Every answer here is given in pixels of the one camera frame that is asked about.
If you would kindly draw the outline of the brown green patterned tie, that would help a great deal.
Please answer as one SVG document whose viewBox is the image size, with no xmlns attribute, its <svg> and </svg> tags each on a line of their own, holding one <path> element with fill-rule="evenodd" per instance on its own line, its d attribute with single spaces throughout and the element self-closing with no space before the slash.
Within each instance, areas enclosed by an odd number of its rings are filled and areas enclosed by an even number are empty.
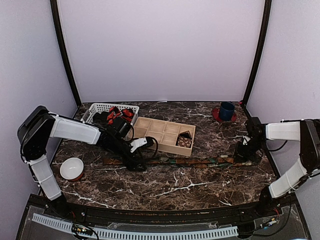
<svg viewBox="0 0 320 240">
<path fill-rule="evenodd" d="M 146 166 L 173 166 L 182 168 L 211 168 L 211 167 L 241 167 L 258 165 L 261 157 L 257 162 L 248 159 L 240 159 L 237 161 L 234 157 L 228 155 L 221 155 L 217 157 L 156 157 L 154 159 L 147 159 Z"/>
</svg>

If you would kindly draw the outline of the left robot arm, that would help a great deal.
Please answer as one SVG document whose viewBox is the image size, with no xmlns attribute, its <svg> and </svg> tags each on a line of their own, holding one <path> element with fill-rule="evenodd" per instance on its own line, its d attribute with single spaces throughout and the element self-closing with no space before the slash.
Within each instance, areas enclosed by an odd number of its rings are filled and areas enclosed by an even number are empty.
<svg viewBox="0 0 320 240">
<path fill-rule="evenodd" d="M 63 193 L 54 177 L 47 159 L 47 144 L 50 138 L 67 139 L 98 146 L 121 157 L 129 170 L 143 168 L 145 161 L 138 154 L 143 147 L 150 147 L 154 141 L 150 137 L 125 140 L 133 129 L 122 118 L 116 118 L 111 125 L 98 127 L 79 120 L 70 119 L 49 112 L 45 106 L 38 106 L 18 128 L 21 160 L 28 164 L 34 181 L 45 196 L 53 201 L 51 210 L 60 218 L 67 218 L 70 206 L 61 198 Z"/>
</svg>

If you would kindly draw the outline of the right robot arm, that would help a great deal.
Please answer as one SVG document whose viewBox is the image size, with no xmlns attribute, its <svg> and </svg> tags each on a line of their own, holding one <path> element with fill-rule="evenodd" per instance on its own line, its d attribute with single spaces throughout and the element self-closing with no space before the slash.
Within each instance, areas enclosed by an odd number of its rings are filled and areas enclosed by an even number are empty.
<svg viewBox="0 0 320 240">
<path fill-rule="evenodd" d="M 266 141 L 299 142 L 300 153 L 294 165 L 279 179 L 265 187 L 260 194 L 260 202 L 255 205 L 255 213 L 266 217 L 275 208 L 274 199 L 296 191 L 308 179 L 320 173 L 320 121 L 318 119 L 283 120 L 263 124 L 253 117 L 245 122 L 247 135 L 237 143 L 234 161 L 257 162 L 257 151 L 267 150 Z"/>
</svg>

